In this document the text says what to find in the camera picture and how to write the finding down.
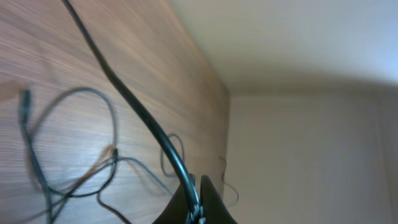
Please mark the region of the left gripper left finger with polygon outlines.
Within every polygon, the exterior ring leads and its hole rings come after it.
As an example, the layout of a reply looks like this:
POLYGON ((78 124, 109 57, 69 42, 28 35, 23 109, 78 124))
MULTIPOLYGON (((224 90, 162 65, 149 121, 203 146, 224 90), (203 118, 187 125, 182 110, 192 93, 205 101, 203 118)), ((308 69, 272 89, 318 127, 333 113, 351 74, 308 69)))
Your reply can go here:
POLYGON ((186 194, 182 184, 178 186, 172 198, 154 220, 153 224, 195 224, 195 217, 192 215, 186 194))

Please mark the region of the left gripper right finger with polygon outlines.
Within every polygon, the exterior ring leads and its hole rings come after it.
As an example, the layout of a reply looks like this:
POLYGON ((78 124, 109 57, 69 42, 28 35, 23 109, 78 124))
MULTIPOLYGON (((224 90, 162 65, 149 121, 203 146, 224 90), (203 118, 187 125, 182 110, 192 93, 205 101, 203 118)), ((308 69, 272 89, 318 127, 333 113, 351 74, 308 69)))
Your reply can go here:
POLYGON ((207 175, 201 177, 200 200, 206 224, 237 224, 207 175))

